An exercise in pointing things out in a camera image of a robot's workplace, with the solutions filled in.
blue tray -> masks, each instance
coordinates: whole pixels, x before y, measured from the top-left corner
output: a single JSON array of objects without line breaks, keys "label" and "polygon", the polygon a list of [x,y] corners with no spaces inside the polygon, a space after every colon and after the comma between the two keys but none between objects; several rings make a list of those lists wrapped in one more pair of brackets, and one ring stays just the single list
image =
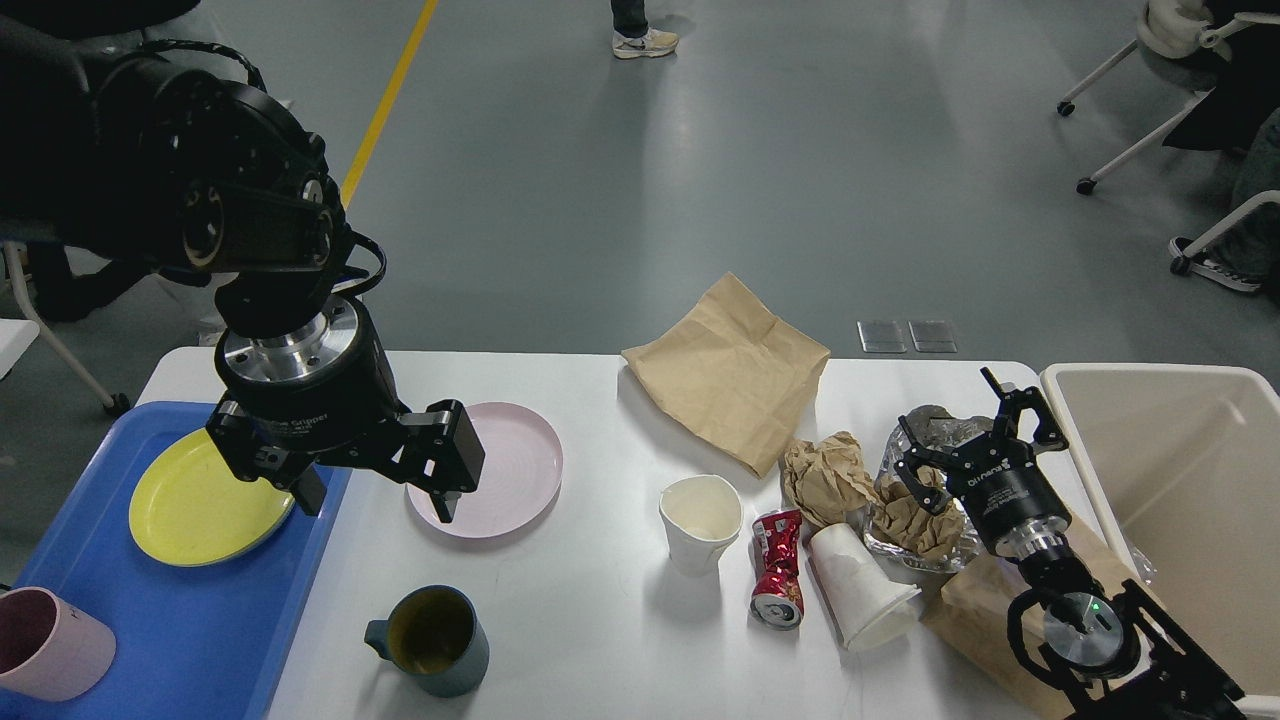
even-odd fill
[{"label": "blue tray", "polygon": [[115,661],[67,702],[0,691],[0,717],[259,720],[266,712],[351,471],[317,466],[329,487],[320,515],[292,510],[239,557],[205,568],[160,564],[129,534],[133,488],[211,411],[151,402],[108,433],[14,587],[46,587],[105,623],[115,633]]}]

chair wheel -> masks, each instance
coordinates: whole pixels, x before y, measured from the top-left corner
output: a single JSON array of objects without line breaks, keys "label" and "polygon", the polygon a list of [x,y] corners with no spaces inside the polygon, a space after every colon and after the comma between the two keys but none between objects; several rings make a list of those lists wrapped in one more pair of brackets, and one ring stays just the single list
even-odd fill
[{"label": "chair wheel", "polygon": [[129,402],[129,396],[124,395],[123,392],[118,392],[111,396],[110,405],[102,406],[102,411],[110,415],[111,418],[119,418],[120,415],[128,413],[129,407],[133,407],[133,404]]}]

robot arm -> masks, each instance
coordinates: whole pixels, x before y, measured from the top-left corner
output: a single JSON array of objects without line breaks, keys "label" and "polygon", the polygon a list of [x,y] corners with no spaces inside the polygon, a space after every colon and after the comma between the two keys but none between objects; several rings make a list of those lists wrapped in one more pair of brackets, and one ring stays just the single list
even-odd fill
[{"label": "robot arm", "polygon": [[[206,425],[232,471],[314,515],[312,462],[369,468],[426,491],[451,521],[484,448],[461,402],[412,413],[399,401],[358,299],[385,261],[347,223],[324,141],[247,63],[252,85],[147,51],[179,45],[192,46],[79,56],[0,15],[0,138],[15,158],[6,176],[23,178],[0,188],[0,214],[51,220],[63,242],[105,258],[238,273],[215,296],[227,393]],[[335,291],[356,247],[383,268]]]},{"label": "robot arm", "polygon": [[[1244,693],[1143,589],[1130,582],[1107,600],[1102,585],[1068,543],[1071,515],[1036,464],[1046,451],[1066,448],[1038,388],[1001,386],[986,368],[987,384],[1000,398],[989,432],[955,448],[922,446],[906,418],[899,425],[910,446],[893,466],[916,502],[942,512],[952,497],[969,515],[987,551],[1018,566],[1029,589],[1009,607],[1007,637],[1018,662],[1041,682],[1062,691],[1073,717],[1242,719],[1231,703]],[[1018,438],[1021,414],[1038,419],[1033,442]],[[946,492],[924,486],[919,468],[947,475]],[[1023,641],[1023,615],[1044,609],[1044,643],[1032,660]],[[1094,680],[1124,678],[1140,661],[1138,633],[1148,641],[1149,669],[1100,698]]]}]

yellow floor line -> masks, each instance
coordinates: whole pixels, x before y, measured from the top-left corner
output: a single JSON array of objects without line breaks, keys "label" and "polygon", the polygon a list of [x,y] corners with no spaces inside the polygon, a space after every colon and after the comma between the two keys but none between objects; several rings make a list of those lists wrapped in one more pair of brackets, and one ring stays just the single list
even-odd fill
[{"label": "yellow floor line", "polygon": [[401,59],[396,63],[396,70],[392,72],[392,79],[387,82],[383,99],[378,102],[378,110],[374,111],[374,119],[369,120],[369,129],[365,131],[365,138],[360,142],[360,150],[356,150],[356,158],[351,161],[351,169],[347,170],[347,177],[342,181],[342,201],[347,209],[351,209],[351,201],[356,197],[356,187],[360,186],[360,178],[365,174],[369,158],[372,156],[374,147],[378,146],[378,138],[383,135],[383,126],[387,124],[387,117],[390,115],[392,106],[396,105],[396,96],[399,95],[401,85],[404,83],[404,76],[408,74],[408,67],[413,63],[413,55],[417,53],[417,46],[422,42],[422,35],[426,32],[428,23],[431,22],[431,14],[435,12],[436,3],[438,0],[426,0],[426,4],[422,5],[422,12],[417,15],[413,32],[410,33],[408,41],[404,44],[404,50],[401,53]]}]

gray floor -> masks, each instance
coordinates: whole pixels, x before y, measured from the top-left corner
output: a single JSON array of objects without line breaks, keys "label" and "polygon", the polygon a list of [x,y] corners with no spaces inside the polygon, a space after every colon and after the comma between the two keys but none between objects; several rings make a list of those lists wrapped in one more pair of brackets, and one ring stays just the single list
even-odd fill
[{"label": "gray floor", "polygon": [[[417,0],[206,5],[340,181]],[[367,297],[383,340],[613,354],[733,272],[837,357],[867,356],[858,320],[948,320],[946,357],[1240,365],[1276,384],[1276,307],[1167,272],[1169,237],[1228,210],[1238,161],[1157,149],[1073,192],[1183,104],[1132,59],[1053,113],[1138,6],[650,0],[680,51],[620,61],[604,0],[440,0],[349,208],[390,255]],[[59,329],[133,396],[193,340],[150,279]],[[0,383],[0,582],[108,428],[45,347]]]}]

